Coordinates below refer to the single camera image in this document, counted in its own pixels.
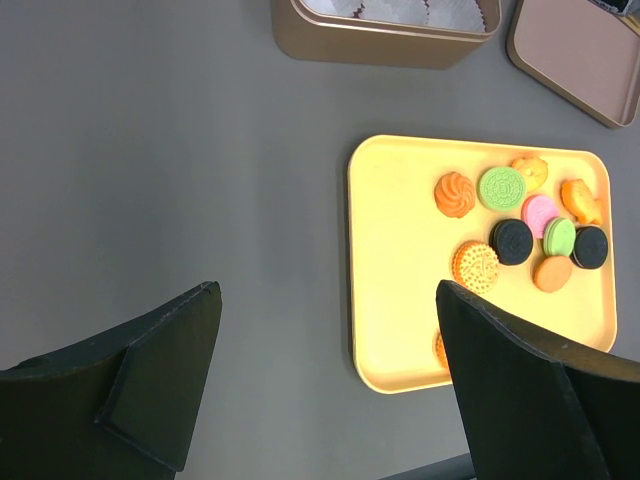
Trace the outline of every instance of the yellow tray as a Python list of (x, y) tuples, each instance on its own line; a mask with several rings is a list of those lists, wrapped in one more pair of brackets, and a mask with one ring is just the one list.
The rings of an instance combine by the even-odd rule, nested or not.
[(582, 178), (603, 202), (610, 255), (599, 270), (575, 268), (559, 292), (538, 290), (532, 269), (543, 258), (536, 241), (523, 265), (500, 267), (498, 284), (485, 298), (574, 341), (609, 351), (617, 332), (613, 229), (609, 175), (602, 161), (583, 151), (514, 145), (376, 136), (363, 142), (349, 164), (349, 210), (354, 363), (362, 380), (380, 393), (400, 393), (451, 382), (433, 349), (438, 330), (435, 292), (451, 279), (453, 253), (468, 240), (488, 241), (502, 218), (478, 201), (463, 219), (437, 209), (438, 179), (458, 171), (476, 181), (483, 171), (515, 158), (540, 156), (549, 179), (536, 193), (556, 200), (560, 185)]

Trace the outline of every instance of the paper cupcake liner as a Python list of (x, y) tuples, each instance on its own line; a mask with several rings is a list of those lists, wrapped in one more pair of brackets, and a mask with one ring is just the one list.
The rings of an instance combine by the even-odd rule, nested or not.
[(311, 10), (323, 15), (354, 17), (362, 0), (303, 0)]
[(429, 20), (429, 11), (424, 0), (364, 0), (359, 18), (424, 26)]
[(487, 31), (482, 10), (476, 0), (427, 0), (427, 6), (430, 27), (468, 32)]

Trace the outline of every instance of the orange cookie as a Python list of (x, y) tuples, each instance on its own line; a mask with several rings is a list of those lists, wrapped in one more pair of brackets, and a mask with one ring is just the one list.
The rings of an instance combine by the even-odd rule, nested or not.
[(543, 292), (553, 293), (564, 287), (571, 278), (573, 263), (569, 257), (558, 255), (546, 258), (533, 274), (533, 283)]
[(438, 209), (447, 217), (462, 218), (476, 205), (473, 183), (458, 172), (442, 177), (433, 193)]
[(449, 370), (449, 360), (447, 360), (447, 352), (444, 350), (444, 340), (442, 340), (442, 334), (440, 332), (436, 333), (434, 350), (442, 366)]
[(562, 203), (582, 224), (602, 225), (602, 203), (583, 180), (570, 180), (562, 184)]
[(498, 281), (498, 256), (486, 243), (467, 242), (453, 257), (453, 278), (479, 295)]

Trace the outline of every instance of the swirl cookie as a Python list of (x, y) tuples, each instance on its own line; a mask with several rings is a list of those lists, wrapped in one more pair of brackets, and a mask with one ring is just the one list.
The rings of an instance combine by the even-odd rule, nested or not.
[(434, 190), (438, 209), (447, 217), (462, 218), (476, 205), (476, 191), (471, 180), (451, 172), (442, 177)]

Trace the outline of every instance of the green cookie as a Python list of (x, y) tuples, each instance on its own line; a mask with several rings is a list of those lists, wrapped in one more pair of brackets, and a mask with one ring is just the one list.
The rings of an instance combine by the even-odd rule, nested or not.
[(524, 177), (511, 167), (494, 167), (480, 178), (478, 196), (490, 210), (508, 212), (520, 206), (527, 194)]
[(576, 227), (568, 218), (558, 217), (552, 220), (544, 231), (542, 249), (545, 255), (553, 257), (564, 255), (568, 257), (573, 252), (576, 243)]

